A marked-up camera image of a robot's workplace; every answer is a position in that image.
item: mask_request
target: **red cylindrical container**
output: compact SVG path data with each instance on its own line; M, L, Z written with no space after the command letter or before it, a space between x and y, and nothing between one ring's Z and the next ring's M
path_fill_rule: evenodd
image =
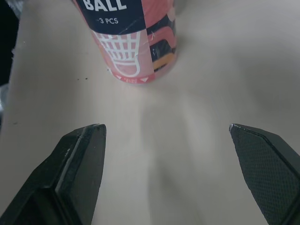
M107 63L127 83L148 83L176 60L173 0L74 0Z

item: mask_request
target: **orange stripe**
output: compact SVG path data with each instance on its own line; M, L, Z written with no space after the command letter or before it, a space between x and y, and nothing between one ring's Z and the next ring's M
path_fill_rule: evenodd
M175 56L173 53L169 53L169 54L161 57L160 59L153 62L154 70L161 68L163 65L172 62L174 58L175 58Z

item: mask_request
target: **tabletop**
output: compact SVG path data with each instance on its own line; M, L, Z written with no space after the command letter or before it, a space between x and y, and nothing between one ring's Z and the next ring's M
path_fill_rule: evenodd
M178 59L134 86L106 70L70 0L27 0L0 137L0 214L66 133L107 126L94 225L267 225L231 123L300 153L300 3L176 0Z

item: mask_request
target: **beige table surface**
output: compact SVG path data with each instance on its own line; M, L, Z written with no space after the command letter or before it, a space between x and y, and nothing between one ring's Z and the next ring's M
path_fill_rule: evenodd
M69 0L27 0L0 137L0 213L64 134L104 123L94 225L267 224L228 128L266 129L300 153L300 3L177 4L176 66L132 86L107 72Z

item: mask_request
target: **textured gripper pad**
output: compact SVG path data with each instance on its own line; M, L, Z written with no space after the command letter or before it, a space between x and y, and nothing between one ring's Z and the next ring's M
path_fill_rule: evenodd
M230 133L256 203L270 225L281 225L299 197L298 176L265 136L238 126Z

